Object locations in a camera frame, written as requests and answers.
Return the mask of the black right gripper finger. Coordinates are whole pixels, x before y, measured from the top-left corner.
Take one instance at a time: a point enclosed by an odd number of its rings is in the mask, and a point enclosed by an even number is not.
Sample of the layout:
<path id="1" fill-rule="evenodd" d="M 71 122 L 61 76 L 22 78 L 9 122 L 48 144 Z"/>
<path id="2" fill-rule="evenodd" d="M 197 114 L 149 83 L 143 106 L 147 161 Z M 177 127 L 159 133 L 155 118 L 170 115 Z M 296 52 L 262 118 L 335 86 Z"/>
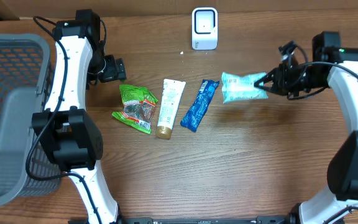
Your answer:
<path id="1" fill-rule="evenodd" d="M 269 93 L 273 93 L 273 94 L 278 93 L 278 90 L 276 88 L 274 88 L 273 86 L 264 86 L 263 83 L 255 83 L 254 87 Z"/>
<path id="2" fill-rule="evenodd" d="M 255 74 L 255 86 L 264 86 L 266 83 L 275 82 L 275 74 L 277 69 L 274 68 L 273 70 L 269 72 L 262 72 Z"/>

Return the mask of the mint tissue wipes pack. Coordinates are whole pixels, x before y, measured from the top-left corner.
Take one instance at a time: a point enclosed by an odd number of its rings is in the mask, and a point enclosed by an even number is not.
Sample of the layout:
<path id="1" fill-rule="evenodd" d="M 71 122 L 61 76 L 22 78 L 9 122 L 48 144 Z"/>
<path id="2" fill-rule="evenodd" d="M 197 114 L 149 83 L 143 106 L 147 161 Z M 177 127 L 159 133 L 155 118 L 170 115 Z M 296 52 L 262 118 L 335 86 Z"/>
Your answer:
<path id="1" fill-rule="evenodd" d="M 254 86 L 254 83 L 264 76 L 266 76 L 265 72 L 253 73 L 243 77 L 223 72 L 221 77 L 223 81 L 223 103 L 267 99 L 267 92 Z"/>

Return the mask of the green snack bag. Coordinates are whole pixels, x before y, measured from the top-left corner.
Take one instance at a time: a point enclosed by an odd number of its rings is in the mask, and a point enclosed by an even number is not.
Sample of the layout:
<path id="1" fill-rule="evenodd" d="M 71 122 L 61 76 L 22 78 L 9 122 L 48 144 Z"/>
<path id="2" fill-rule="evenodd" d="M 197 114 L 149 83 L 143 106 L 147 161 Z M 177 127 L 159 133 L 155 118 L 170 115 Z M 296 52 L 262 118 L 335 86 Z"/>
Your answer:
<path id="1" fill-rule="evenodd" d="M 146 87 L 122 84 L 119 90 L 123 109 L 112 112 L 112 116 L 138 131 L 150 134 L 158 99 Z"/>

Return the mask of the white cream tube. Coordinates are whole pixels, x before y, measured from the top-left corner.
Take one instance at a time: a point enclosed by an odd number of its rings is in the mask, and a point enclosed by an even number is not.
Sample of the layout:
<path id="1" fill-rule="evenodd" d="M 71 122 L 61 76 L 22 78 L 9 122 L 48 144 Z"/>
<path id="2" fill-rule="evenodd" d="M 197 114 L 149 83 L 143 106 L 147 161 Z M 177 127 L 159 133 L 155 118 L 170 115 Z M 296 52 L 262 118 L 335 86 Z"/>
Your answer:
<path id="1" fill-rule="evenodd" d="M 186 82 L 164 79 L 156 136 L 170 139 Z"/>

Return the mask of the blue snack wrapper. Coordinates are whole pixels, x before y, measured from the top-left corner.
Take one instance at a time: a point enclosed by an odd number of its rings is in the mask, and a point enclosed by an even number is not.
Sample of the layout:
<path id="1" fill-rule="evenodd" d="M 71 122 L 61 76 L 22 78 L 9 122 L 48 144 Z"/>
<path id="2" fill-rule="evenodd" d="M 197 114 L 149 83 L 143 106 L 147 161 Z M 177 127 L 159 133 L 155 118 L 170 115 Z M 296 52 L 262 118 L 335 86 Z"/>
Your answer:
<path id="1" fill-rule="evenodd" d="M 211 103 L 219 84 L 219 81 L 214 80 L 202 81 L 194 103 L 180 122 L 182 127 L 196 132 L 201 120 L 208 110 L 209 104 Z"/>

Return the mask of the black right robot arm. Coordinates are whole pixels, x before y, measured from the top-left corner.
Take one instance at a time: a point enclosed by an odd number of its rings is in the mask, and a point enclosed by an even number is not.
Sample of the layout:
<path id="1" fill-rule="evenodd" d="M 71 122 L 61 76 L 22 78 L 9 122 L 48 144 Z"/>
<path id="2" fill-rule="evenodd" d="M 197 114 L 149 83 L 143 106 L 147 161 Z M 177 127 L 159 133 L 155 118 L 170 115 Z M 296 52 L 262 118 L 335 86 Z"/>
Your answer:
<path id="1" fill-rule="evenodd" d="M 282 62 L 257 80 L 266 92 L 301 100 L 333 90 L 346 122 L 348 137 L 328 165 L 327 185 L 313 198 L 295 205 L 283 223 L 343 223 L 358 211 L 358 49 L 341 45 L 338 32 L 313 37 L 311 60 L 299 63 L 291 41 L 278 48 Z"/>

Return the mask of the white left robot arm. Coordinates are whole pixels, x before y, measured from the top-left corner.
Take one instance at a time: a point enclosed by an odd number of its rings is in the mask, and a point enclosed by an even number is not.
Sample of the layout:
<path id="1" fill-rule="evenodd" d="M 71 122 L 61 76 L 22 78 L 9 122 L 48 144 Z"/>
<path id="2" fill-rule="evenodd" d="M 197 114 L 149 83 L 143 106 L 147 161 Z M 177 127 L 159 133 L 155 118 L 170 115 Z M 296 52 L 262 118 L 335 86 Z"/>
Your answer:
<path id="1" fill-rule="evenodd" d="M 69 177 L 88 212 L 86 223 L 124 223 L 101 168 L 103 137 L 85 105 L 90 85 L 126 79 L 124 62 L 105 54 L 106 25 L 91 9 L 54 23 L 47 33 L 57 61 L 45 108 L 32 115 L 37 137 L 25 171 L 38 181 Z"/>

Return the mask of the white barcode scanner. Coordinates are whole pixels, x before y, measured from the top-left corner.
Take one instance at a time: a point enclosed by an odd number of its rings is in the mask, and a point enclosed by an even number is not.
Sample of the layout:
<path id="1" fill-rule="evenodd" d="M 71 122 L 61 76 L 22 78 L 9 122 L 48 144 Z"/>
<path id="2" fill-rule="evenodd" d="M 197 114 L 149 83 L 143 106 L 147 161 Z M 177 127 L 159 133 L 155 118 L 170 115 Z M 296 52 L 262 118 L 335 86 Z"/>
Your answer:
<path id="1" fill-rule="evenodd" d="M 191 46 L 194 50 L 214 50 L 218 45 L 218 12 L 213 7 L 197 7 L 191 14 Z"/>

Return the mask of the grey plastic basket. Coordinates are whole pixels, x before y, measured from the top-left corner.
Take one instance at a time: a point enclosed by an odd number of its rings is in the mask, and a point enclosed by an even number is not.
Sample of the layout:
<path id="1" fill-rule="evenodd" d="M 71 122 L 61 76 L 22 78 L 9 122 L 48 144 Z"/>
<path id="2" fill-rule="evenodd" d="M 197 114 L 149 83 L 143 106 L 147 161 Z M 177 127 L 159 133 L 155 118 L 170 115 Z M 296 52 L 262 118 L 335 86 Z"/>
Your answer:
<path id="1" fill-rule="evenodd" d="M 53 81 L 50 48 L 35 34 L 0 34 L 0 206 L 47 195 L 60 180 L 36 181 L 25 161 L 36 136 L 32 115 L 44 110 Z"/>

